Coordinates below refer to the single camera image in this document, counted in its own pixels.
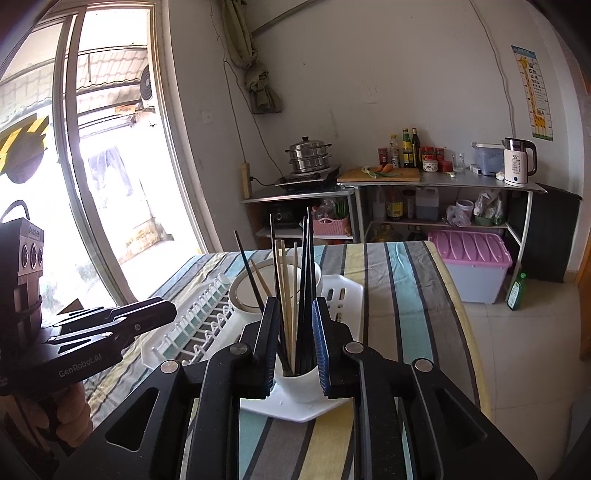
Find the glass cup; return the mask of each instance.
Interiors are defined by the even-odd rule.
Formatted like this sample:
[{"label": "glass cup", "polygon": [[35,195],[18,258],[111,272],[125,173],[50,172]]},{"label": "glass cup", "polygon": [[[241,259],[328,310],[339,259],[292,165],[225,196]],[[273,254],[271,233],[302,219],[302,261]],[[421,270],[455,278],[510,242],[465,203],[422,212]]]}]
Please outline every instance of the glass cup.
[{"label": "glass cup", "polygon": [[462,173],[464,171],[464,154],[458,153],[457,156],[452,155],[453,160],[453,171],[456,173]]}]

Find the pink basket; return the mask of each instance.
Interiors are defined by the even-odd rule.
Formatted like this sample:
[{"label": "pink basket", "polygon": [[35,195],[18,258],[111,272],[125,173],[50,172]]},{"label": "pink basket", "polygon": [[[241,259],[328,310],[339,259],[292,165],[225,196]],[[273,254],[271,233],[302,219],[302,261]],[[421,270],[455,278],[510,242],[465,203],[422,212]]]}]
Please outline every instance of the pink basket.
[{"label": "pink basket", "polygon": [[345,229],[349,226],[349,217],[342,220],[333,220],[332,218],[323,218],[314,220],[315,235],[347,235]]}]

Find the kitchen counter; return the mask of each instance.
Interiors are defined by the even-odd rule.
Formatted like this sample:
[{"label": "kitchen counter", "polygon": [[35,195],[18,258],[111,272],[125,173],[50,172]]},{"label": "kitchen counter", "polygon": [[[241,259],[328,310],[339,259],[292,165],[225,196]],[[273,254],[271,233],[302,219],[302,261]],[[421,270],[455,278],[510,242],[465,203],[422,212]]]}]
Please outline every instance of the kitchen counter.
[{"label": "kitchen counter", "polygon": [[477,175],[470,170],[464,173],[456,173],[455,178],[450,177],[443,172],[421,172],[420,181],[344,181],[337,184],[343,187],[371,187],[378,185],[391,186],[413,186],[413,187],[461,187],[461,188],[476,188],[476,189],[505,189],[505,190],[520,190],[522,192],[539,192],[546,193],[537,183],[528,182],[526,185],[511,185],[504,181],[497,180],[495,177],[485,177],[484,175]]},{"label": "kitchen counter", "polygon": [[261,190],[257,190],[249,199],[243,200],[242,203],[262,203],[262,202],[283,202],[285,200],[298,200],[310,198],[325,198],[325,197],[348,197],[353,196],[355,190],[338,185],[329,185],[322,188],[315,188],[311,190],[303,190],[296,192],[288,192],[281,187],[271,185]]}]

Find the giraffe poster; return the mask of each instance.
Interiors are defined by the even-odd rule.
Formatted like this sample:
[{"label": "giraffe poster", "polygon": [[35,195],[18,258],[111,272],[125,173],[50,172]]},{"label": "giraffe poster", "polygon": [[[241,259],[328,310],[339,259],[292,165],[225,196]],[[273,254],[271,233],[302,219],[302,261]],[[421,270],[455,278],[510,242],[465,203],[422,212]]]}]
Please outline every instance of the giraffe poster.
[{"label": "giraffe poster", "polygon": [[524,48],[511,46],[523,80],[527,106],[530,111],[531,133],[534,138],[554,141],[548,93],[535,53]]}]

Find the floor tile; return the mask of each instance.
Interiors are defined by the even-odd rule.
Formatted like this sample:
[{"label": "floor tile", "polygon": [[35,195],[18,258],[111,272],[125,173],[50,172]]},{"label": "floor tile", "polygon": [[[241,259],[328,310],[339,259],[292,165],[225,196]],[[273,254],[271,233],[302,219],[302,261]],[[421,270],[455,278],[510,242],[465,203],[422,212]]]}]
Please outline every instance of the floor tile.
[{"label": "floor tile", "polygon": [[535,469],[538,480],[547,480],[562,461],[572,402],[566,398],[495,412],[497,428]]},{"label": "floor tile", "polygon": [[486,311],[486,305],[483,303],[472,303],[465,301],[464,310],[466,310],[468,316],[475,315],[486,317],[488,315],[488,312]]},{"label": "floor tile", "polygon": [[527,280],[525,285],[519,310],[513,312],[506,305],[504,296],[499,295],[495,304],[486,306],[487,315],[533,317],[577,314],[579,311],[579,294],[574,284]]},{"label": "floor tile", "polygon": [[492,349],[491,327],[488,317],[469,316],[472,333],[478,346],[480,361],[484,370],[487,393],[491,402],[491,408],[496,408],[496,374],[495,355]]},{"label": "floor tile", "polygon": [[489,317],[496,374],[496,407],[557,401],[582,392],[591,365],[579,361],[579,319]]}]

